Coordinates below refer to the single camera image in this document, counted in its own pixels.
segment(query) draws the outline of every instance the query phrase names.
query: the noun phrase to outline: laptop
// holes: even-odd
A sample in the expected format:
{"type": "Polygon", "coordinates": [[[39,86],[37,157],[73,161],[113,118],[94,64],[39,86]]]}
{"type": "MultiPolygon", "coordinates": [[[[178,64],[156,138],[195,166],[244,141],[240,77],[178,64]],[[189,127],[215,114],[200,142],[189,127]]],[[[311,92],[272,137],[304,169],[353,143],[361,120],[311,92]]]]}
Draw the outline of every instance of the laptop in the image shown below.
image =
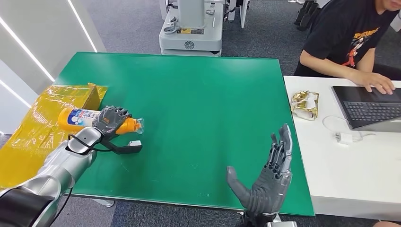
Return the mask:
{"type": "Polygon", "coordinates": [[[401,132],[401,88],[383,95],[376,88],[332,87],[349,128],[356,131],[401,132]]]}

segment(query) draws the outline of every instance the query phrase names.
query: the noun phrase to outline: led light strip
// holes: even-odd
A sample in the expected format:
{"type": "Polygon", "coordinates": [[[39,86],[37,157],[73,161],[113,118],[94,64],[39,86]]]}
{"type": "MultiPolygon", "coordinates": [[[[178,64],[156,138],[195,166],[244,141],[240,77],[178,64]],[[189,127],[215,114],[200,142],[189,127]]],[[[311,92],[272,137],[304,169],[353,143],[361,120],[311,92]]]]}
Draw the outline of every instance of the led light strip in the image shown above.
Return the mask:
{"type": "Polygon", "coordinates": [[[23,102],[26,106],[28,106],[28,108],[31,108],[31,105],[29,103],[27,103],[23,98],[21,98],[21,96],[19,96],[17,93],[15,93],[15,91],[13,91],[9,86],[7,86],[7,84],[5,84],[1,79],[0,79],[0,84],[3,85],[3,87],[5,89],[7,89],[7,91],[9,91],[10,93],[12,93],[17,99],[19,99],[21,102],[23,102]]]}
{"type": "Polygon", "coordinates": [[[50,73],[43,67],[43,65],[38,61],[38,59],[31,53],[31,51],[25,46],[25,44],[18,38],[18,36],[11,30],[11,28],[4,22],[0,17],[0,24],[8,31],[8,33],[15,39],[15,41],[24,49],[24,51],[31,57],[31,59],[39,66],[39,68],[46,74],[46,76],[54,82],[54,78],[50,73]]]}
{"type": "Polygon", "coordinates": [[[87,32],[87,29],[85,28],[84,24],[82,23],[81,18],[79,17],[77,11],[75,10],[74,5],[72,4],[71,0],[67,0],[67,1],[68,1],[69,5],[70,5],[72,11],[74,12],[75,16],[77,17],[77,20],[78,20],[79,24],[81,25],[82,30],[84,30],[85,35],[87,36],[87,38],[88,38],[90,44],[92,45],[93,50],[97,53],[97,49],[96,49],[95,45],[93,44],[92,39],[90,38],[90,36],[89,36],[89,34],[88,34],[88,32],[87,32]]]}

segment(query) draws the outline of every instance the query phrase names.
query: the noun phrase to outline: black cable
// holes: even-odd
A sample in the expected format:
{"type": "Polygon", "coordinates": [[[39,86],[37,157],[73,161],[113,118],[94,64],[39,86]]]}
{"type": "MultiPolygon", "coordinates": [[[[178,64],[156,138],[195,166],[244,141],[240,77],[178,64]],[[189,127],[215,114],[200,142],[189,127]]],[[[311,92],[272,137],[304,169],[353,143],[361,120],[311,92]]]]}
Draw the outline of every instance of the black cable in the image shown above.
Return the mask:
{"type": "Polygon", "coordinates": [[[178,9],[178,6],[175,6],[175,5],[173,5],[173,4],[167,4],[167,7],[169,7],[169,6],[171,6],[171,7],[173,7],[173,9],[178,9]]]}
{"type": "Polygon", "coordinates": [[[69,199],[70,196],[71,196],[71,192],[72,192],[72,188],[70,189],[70,192],[68,193],[68,196],[67,196],[67,198],[66,198],[66,200],[65,200],[65,202],[64,202],[64,204],[63,204],[63,206],[61,207],[60,211],[57,213],[57,215],[54,217],[53,221],[50,223],[50,226],[51,226],[51,225],[54,223],[54,221],[59,217],[60,213],[61,213],[62,210],[64,209],[65,205],[66,205],[67,202],[68,202],[68,199],[69,199]]]}
{"type": "Polygon", "coordinates": [[[74,135],[72,135],[72,134],[69,134],[69,135],[68,135],[68,140],[71,140],[71,137],[74,138],[74,139],[76,139],[80,144],[84,145],[85,147],[87,147],[87,148],[89,148],[89,149],[91,149],[91,150],[100,151],[100,152],[109,152],[109,151],[113,151],[113,149],[97,149],[97,148],[95,148],[95,147],[93,147],[93,146],[90,146],[90,145],[86,144],[84,141],[78,139],[78,137],[76,137],[76,136],[74,136],[74,135]]]}
{"type": "Polygon", "coordinates": [[[232,10],[226,12],[226,13],[223,15],[223,17],[227,16],[227,14],[232,13],[232,12],[234,12],[234,11],[235,11],[235,7],[234,7],[232,10]]]}

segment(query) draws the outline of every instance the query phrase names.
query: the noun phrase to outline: person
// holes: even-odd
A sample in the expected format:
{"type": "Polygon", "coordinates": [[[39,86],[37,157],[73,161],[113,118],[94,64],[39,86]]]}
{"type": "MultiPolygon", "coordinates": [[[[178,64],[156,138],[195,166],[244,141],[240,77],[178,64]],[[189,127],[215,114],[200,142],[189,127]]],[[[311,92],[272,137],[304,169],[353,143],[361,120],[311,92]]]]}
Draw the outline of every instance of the person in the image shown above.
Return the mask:
{"type": "Polygon", "coordinates": [[[331,0],[311,25],[294,75],[346,78],[392,94],[401,69],[375,64],[375,48],[400,9],[401,0],[331,0]]]}
{"type": "Polygon", "coordinates": [[[373,227],[401,227],[401,226],[392,222],[381,221],[376,223],[373,227]]]}

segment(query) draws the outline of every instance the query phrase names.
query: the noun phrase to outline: green table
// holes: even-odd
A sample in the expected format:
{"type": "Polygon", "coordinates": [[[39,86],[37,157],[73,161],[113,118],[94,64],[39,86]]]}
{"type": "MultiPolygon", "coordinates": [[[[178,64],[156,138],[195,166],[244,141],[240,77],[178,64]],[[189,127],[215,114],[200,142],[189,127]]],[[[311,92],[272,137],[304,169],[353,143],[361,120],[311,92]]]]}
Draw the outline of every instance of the green table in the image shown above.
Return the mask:
{"type": "Polygon", "coordinates": [[[138,154],[99,152],[74,194],[241,210],[226,166],[250,187],[288,123],[293,179],[280,212],[314,215],[278,60],[79,52],[55,84],[88,82],[109,87],[101,108],[127,108],[145,132],[113,140],[141,140],[138,154]]]}

